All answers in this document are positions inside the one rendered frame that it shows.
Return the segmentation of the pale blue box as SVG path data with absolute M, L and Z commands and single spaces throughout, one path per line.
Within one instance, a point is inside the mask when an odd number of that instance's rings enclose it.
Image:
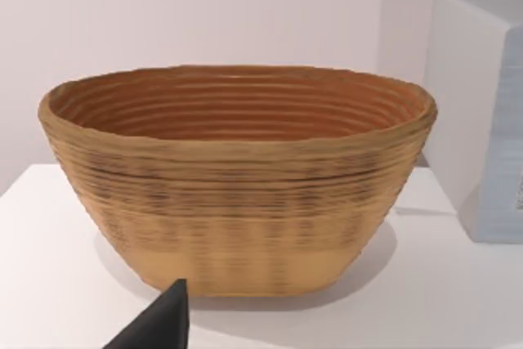
M 435 0 L 424 155 L 469 237 L 523 244 L 523 0 Z

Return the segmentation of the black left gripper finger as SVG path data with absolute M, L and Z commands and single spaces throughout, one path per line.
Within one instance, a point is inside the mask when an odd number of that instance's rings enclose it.
M 179 279 L 148 305 L 105 349 L 188 349 L 187 280 Z

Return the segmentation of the brown woven basket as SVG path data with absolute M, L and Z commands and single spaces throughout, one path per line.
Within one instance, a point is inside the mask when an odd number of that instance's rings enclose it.
M 324 289 L 397 200 L 436 121 L 414 83 L 348 69 L 178 65 L 68 81 L 38 106 L 89 217 L 146 284 Z

